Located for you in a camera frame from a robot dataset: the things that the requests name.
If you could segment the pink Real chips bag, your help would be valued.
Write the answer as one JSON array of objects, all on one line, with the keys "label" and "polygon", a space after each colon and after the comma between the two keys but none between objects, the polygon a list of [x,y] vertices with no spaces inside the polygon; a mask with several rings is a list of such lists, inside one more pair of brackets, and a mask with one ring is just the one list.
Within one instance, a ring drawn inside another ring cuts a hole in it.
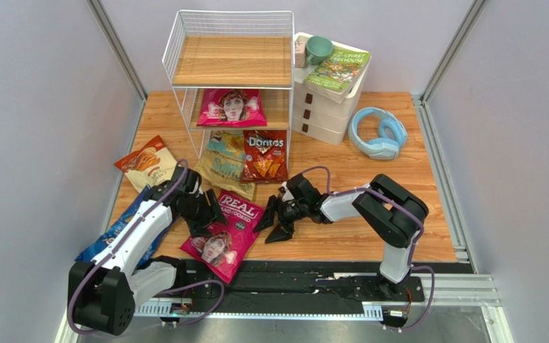
[{"label": "pink Real chips bag", "polygon": [[205,89],[197,126],[267,126],[259,89]]},{"label": "pink Real chips bag", "polygon": [[264,214],[264,207],[226,190],[220,192],[218,204],[228,223],[210,225],[209,237],[190,237],[180,249],[204,262],[229,284],[259,235],[254,229]]}]

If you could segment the tan kettle chips bag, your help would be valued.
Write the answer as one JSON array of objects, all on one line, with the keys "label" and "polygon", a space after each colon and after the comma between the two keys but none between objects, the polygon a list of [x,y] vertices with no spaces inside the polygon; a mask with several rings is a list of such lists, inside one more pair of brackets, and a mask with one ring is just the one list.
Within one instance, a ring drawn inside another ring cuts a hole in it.
[{"label": "tan kettle chips bag", "polygon": [[256,184],[241,182],[244,158],[243,131],[214,131],[194,169],[211,185],[253,200]]}]

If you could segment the red Doritos bag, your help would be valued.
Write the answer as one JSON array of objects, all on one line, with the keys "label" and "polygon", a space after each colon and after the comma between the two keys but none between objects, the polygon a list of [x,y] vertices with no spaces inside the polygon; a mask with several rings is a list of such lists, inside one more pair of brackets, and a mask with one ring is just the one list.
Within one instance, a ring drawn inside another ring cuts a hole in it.
[{"label": "red Doritos bag", "polygon": [[287,132],[244,130],[242,182],[283,182],[288,178]]}]

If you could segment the cream orange chips bag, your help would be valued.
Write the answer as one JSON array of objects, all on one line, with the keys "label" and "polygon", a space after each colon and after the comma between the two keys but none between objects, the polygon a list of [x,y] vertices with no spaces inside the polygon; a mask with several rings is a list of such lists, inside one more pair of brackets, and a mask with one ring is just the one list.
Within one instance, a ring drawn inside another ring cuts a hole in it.
[{"label": "cream orange chips bag", "polygon": [[160,135],[154,136],[141,149],[114,162],[133,188],[141,193],[146,187],[166,182],[177,166],[177,160],[168,150]]}]

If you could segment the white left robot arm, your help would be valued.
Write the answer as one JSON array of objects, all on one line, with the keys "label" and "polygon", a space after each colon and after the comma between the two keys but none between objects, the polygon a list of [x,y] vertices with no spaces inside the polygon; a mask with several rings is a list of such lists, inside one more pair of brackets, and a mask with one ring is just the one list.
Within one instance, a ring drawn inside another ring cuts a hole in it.
[{"label": "white left robot arm", "polygon": [[175,258],[142,257],[175,219],[187,223],[193,238],[212,236],[209,226],[227,219],[214,191],[202,190],[201,175],[177,162],[171,179],[153,186],[114,241],[90,261],[69,270],[67,324],[77,334],[122,334],[138,306],[153,297],[187,290],[183,264]]}]

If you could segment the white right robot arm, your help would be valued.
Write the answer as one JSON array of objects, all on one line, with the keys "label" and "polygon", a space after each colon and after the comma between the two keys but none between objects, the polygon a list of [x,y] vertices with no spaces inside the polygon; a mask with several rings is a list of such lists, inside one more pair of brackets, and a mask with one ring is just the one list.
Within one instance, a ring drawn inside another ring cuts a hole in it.
[{"label": "white right robot arm", "polygon": [[301,219],[333,224],[362,217],[385,243],[377,290],[392,299],[405,293],[412,256],[429,213],[424,201],[385,174],[351,190],[325,193],[297,174],[282,183],[278,195],[269,197],[254,232],[271,229],[266,243],[284,242],[292,238]]}]

